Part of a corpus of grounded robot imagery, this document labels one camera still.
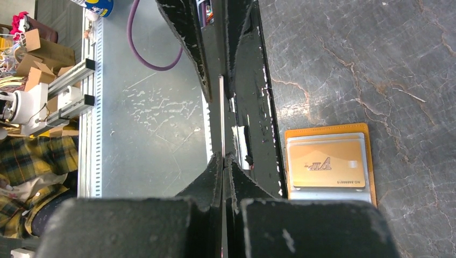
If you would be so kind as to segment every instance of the worn black paint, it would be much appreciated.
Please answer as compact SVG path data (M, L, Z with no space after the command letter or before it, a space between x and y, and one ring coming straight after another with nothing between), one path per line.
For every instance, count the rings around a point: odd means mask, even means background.
M366 202L244 199L240 209L247 257L399 257L385 219Z
M49 220L35 257L205 257L208 216L189 198L73 199Z
M223 164L222 154L214 153L206 170L177 194L192 198L199 209L206 213L207 224L195 230L208 234L204 245L208 257L217 257L222 249Z
M252 4L250 0L215 0L212 5L214 12L220 15L214 24L203 29L203 40L200 39L199 22L193 4L173 1L172 4L163 2L159 7L172 30L190 50L188 54L191 59L196 64L203 65L203 75L208 76L208 81L216 85L218 76L225 75L226 100L223 105L225 110L231 110L227 101L234 97L236 106L236 112L225 112L226 153L236 152L231 128L246 126L248 154L253 158L254 164L250 176L272 196L286 198L282 155L260 32L258 4ZM212 96L219 95L219 87L209 90ZM219 99L214 99L209 108L212 147L214 152L218 152L221 151Z
M196 2L193 0L156 1L161 15L179 39L183 50L188 56L191 56L190 59L199 75L204 98L207 102L211 102L211 83L208 80L206 56L204 55Z
M272 198L264 189L245 174L234 155L226 157L224 174L224 192L226 196L226 225L228 233L229 257L244 257L244 230L241 216L241 201L245 198Z

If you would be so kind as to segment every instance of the white plastic part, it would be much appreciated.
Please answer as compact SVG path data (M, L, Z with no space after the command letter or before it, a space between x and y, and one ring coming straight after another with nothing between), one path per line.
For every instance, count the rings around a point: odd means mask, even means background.
M11 119L11 123L25 125L33 116L33 112L37 113L39 109L33 109L35 101L31 93L16 90L14 94L17 96L17 101L13 103L12 110L14 110L15 115Z
M48 84L40 83L28 92L15 91L18 96L17 114L11 123L21 124L22 134L31 135L46 127L48 88Z
M26 250L23 248L11 250L11 258L33 258L34 251Z
M58 109L61 109L65 107L66 105L70 104L71 102L77 100L78 98L81 97L81 90L68 86L67 89L59 94L58 100L57 100L57 107Z
M0 118L11 119L14 115L13 105L16 102L16 95L14 93L0 91L0 101L6 101L5 106L0 110Z
M85 10L85 17L91 22L96 22L99 19L99 15L89 9Z
M25 27L25 17L22 18L21 20L19 20L19 27L18 29L22 32L22 33L25 33L27 31L26 27Z

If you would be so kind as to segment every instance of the cardboard box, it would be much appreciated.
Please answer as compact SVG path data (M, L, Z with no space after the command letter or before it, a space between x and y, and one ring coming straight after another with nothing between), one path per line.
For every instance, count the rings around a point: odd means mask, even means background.
M31 54L25 54L24 58L17 66L16 76L25 77L29 75L30 68L38 68L35 62L41 63L42 59L39 59Z
M48 67L60 69L74 66L74 50L54 42L40 38L38 29L25 32L27 52L37 58Z
M49 130L49 137L79 136L79 131L68 126L54 127Z
M68 72L69 70L71 70L71 68L73 68L74 66L69 66L69 67L62 67L60 68L59 72L57 73L57 78L64 75L66 72ZM76 87L78 89L81 88L81 82L77 82L76 84L72 85L73 87Z
M49 83L53 82L56 78L54 73L51 71L51 69L47 65L36 62L36 61L35 61L34 65L37 68L34 68L34 67L30 68L30 72L28 74L28 81L27 81L27 83L25 83L24 91L31 90L33 87L35 87L40 82L49 84ZM57 111L57 97L54 97L53 99L48 100L47 108L49 109L50 113Z

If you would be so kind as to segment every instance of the metal rod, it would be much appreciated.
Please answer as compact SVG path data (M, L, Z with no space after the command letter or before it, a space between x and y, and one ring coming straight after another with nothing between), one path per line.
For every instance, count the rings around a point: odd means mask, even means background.
M95 61L91 59L84 59L75 67L67 71L64 75L49 84L48 98L52 99L58 94L64 92L67 89L67 86L72 86L75 83L82 81L94 72Z
M220 130L222 132L222 157L225 158L225 89L223 75L218 76L220 86Z
M73 101L70 104L64 106L60 110L55 111L50 114L46 121L46 126L40 130L32 132L30 135L37 136L44 132L49 131L50 129L61 125L63 122L69 118L85 114L95 104L95 98L91 95L84 95L79 100Z

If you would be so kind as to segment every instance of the metal table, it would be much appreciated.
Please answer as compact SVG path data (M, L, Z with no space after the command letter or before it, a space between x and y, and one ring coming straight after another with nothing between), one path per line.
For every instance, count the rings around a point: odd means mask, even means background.
M403 257L455 257L454 1L259 3L281 135L368 123Z
M96 105L81 117L80 197L174 196L205 169L211 154L207 105L193 66L185 54L167 72L137 61L126 38L131 4L116 1L112 14L93 24L95 42L83 42L83 58L93 58L97 69L83 82ZM168 65L179 51L154 1L141 1L133 37L156 65Z

